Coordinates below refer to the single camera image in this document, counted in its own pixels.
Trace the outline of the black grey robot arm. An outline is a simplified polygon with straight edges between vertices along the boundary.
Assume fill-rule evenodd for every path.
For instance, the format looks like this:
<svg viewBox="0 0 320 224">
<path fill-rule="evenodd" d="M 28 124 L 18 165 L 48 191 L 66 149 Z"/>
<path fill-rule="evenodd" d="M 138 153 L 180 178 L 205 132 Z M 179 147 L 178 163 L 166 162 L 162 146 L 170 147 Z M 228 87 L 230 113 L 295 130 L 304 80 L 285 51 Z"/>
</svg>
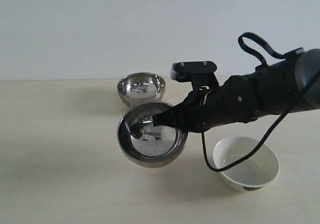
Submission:
<svg viewBox="0 0 320 224">
<path fill-rule="evenodd" d="M 294 105 L 291 113 L 318 110 L 318 80 L 302 97 L 299 94 L 319 70 L 320 51 L 310 49 L 251 74 L 232 75 L 222 86 L 198 97 L 188 96 L 169 110 L 154 114 L 152 122 L 154 126 L 200 133 L 218 126 L 281 115 L 290 105 Z"/>
</svg>

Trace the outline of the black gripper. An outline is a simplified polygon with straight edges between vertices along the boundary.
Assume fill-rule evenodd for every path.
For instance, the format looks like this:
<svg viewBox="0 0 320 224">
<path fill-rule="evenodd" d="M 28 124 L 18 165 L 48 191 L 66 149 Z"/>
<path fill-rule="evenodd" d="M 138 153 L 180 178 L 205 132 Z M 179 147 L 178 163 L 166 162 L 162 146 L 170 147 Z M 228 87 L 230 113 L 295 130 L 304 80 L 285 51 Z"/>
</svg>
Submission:
<svg viewBox="0 0 320 224">
<path fill-rule="evenodd" d="M 227 109 L 222 99 L 222 89 L 203 90 L 186 107 L 178 104 L 151 116 L 154 127 L 166 126 L 188 133 L 206 132 L 226 125 Z"/>
</svg>

